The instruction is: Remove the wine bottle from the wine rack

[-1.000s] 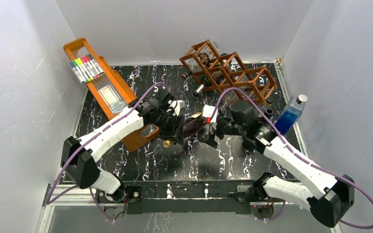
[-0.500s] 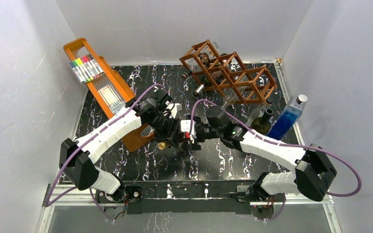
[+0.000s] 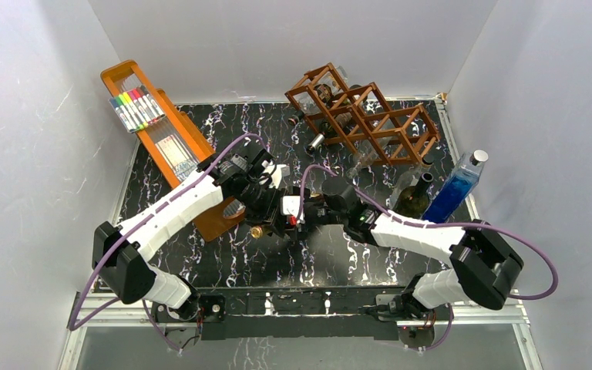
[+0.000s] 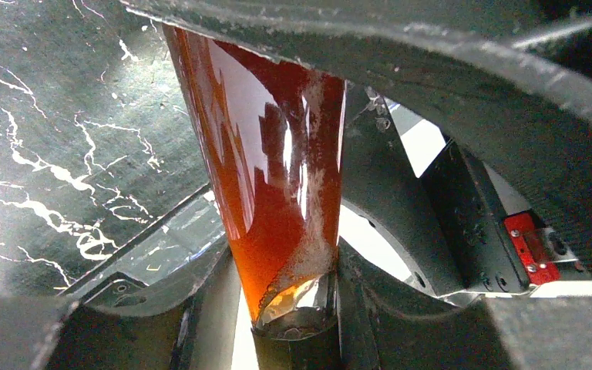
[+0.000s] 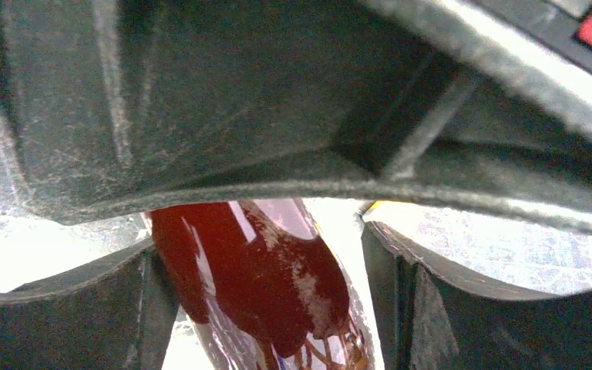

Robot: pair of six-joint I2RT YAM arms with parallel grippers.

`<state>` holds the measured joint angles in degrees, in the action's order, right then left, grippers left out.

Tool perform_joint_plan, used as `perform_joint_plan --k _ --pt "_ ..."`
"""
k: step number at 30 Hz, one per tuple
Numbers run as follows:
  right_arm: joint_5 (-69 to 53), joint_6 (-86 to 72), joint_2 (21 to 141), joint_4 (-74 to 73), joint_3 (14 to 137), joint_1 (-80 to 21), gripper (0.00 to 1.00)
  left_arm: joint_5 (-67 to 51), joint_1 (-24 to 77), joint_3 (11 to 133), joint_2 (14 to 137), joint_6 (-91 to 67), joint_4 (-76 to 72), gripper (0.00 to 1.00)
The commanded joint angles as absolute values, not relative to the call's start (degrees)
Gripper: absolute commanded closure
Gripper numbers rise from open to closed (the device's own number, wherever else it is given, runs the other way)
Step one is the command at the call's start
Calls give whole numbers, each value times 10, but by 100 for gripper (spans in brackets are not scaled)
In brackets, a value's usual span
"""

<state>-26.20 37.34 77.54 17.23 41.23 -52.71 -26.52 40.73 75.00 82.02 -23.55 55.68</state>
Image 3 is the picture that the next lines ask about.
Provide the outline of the silver capped wine bottle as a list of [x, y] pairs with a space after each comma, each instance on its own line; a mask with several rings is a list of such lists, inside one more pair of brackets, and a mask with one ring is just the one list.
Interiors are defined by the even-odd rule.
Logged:
[[[345, 127], [352, 121], [352, 114], [351, 113], [342, 113], [335, 117], [336, 123], [340, 126], [342, 130], [345, 130]], [[332, 138], [337, 136], [333, 125], [329, 123], [326, 119], [323, 119], [319, 124], [319, 133], [314, 137], [314, 139], [306, 146], [305, 151], [307, 153], [313, 153], [317, 148], [319, 148], [322, 143], [327, 138]]]

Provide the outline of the dark green wine bottle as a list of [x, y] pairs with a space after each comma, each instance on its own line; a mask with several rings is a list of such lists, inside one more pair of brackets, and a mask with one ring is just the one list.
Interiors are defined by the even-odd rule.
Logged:
[[399, 194], [392, 210], [405, 217], [420, 219], [429, 207], [428, 189], [433, 180], [431, 173], [422, 173], [414, 185], [406, 187]]

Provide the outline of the blue square glass bottle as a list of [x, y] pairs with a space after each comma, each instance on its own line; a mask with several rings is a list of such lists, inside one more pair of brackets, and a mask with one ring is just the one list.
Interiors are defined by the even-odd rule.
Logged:
[[445, 223], [476, 187], [489, 155], [484, 150], [464, 153], [446, 178], [422, 219]]

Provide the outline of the gold capped wine bottle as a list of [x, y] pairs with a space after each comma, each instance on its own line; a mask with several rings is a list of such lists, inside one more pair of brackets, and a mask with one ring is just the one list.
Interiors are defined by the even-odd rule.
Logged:
[[257, 224], [252, 225], [249, 234], [254, 239], [261, 239], [263, 237], [281, 236], [281, 230], [274, 224]]

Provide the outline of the clear glass bottle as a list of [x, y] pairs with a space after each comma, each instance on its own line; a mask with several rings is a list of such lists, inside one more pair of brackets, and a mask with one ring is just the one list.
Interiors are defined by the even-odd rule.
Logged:
[[421, 164], [413, 165], [410, 169], [406, 170], [397, 179], [395, 186], [393, 187], [392, 194], [388, 199], [388, 205], [390, 209], [393, 209], [397, 203], [400, 193], [409, 186], [415, 185], [420, 175], [427, 171], [431, 165], [436, 161], [436, 155], [434, 153], [428, 153], [422, 158]]

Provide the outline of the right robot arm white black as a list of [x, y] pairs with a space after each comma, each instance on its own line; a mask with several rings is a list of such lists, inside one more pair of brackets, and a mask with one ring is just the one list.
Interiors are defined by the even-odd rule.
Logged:
[[484, 221], [450, 227], [390, 213], [361, 200], [340, 177], [328, 178], [313, 202], [301, 194], [296, 209], [288, 212], [288, 222], [340, 224], [359, 243], [399, 248], [446, 264], [444, 271], [415, 276], [402, 292], [400, 304], [414, 319], [457, 301], [499, 310], [524, 266], [518, 253]]

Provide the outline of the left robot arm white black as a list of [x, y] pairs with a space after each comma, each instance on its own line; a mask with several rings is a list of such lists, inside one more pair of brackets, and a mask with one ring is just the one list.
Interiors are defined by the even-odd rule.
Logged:
[[181, 321], [198, 314], [199, 294], [184, 278], [150, 264], [175, 234], [226, 200], [247, 213], [277, 196], [289, 166], [277, 164], [259, 143], [213, 154], [178, 187], [135, 217], [114, 226], [99, 225], [94, 235], [94, 271], [124, 304], [148, 300], [167, 306]]

